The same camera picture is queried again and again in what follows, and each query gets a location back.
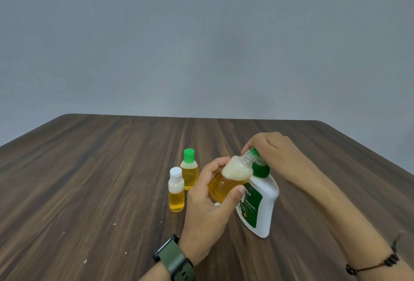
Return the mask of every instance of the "green label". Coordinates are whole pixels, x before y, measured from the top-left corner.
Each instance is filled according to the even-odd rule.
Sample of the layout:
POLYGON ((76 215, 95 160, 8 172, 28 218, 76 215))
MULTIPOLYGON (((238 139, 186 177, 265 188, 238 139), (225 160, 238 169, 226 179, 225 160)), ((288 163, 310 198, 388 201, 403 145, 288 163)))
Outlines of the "green label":
POLYGON ((263 196, 249 182, 244 184, 244 187, 246 187, 246 193, 239 203, 240 211, 247 223, 256 227, 257 212, 263 196))

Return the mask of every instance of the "gray wall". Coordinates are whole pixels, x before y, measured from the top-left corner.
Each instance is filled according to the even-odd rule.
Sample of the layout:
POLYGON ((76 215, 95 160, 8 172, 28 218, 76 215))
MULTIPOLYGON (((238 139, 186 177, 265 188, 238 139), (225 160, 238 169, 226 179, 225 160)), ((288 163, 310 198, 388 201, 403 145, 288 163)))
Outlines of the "gray wall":
POLYGON ((0 144, 65 113, 318 119, 414 172, 414 0, 0 0, 0 144))

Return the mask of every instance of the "bottle with green cap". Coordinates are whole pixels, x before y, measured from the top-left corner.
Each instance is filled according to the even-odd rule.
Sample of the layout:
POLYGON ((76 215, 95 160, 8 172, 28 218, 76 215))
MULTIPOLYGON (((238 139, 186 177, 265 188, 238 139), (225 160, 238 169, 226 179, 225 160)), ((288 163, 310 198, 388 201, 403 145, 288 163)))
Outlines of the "bottle with green cap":
POLYGON ((256 158, 252 169, 252 176, 244 185, 246 193, 236 211, 250 231, 264 238, 269 235, 273 205, 279 196, 279 187, 262 158, 256 158))
POLYGON ((194 160, 194 149, 184 149, 184 160, 180 164, 183 170, 184 189, 189 191, 197 182, 199 168, 194 160))
POLYGON ((209 183, 210 196, 221 204, 232 188, 244 185, 253 174, 252 164, 258 155, 253 147, 241 157, 238 155, 232 157, 209 183))

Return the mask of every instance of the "person's left hand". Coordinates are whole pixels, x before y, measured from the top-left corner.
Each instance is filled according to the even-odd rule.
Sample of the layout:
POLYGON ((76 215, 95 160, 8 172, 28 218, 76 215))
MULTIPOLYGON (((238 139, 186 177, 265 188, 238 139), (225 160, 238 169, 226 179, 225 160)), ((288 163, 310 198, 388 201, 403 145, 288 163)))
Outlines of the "person's left hand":
POLYGON ((208 184, 229 160, 229 157, 217 158, 204 166, 197 183, 188 192, 179 246, 194 266, 208 255, 210 248, 223 234, 231 213, 246 190, 243 185, 234 187, 220 206, 209 200, 208 184))

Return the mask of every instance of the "threaded bottle neck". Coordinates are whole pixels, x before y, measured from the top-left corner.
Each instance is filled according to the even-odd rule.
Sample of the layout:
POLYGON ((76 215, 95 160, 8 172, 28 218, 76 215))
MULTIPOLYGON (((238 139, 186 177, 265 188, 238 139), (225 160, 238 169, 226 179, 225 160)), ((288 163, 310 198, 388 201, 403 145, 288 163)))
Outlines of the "threaded bottle neck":
POLYGON ((248 150, 242 157, 241 159, 243 160, 243 162, 248 166, 248 167, 252 167, 253 163, 256 160, 256 154, 254 151, 248 150))

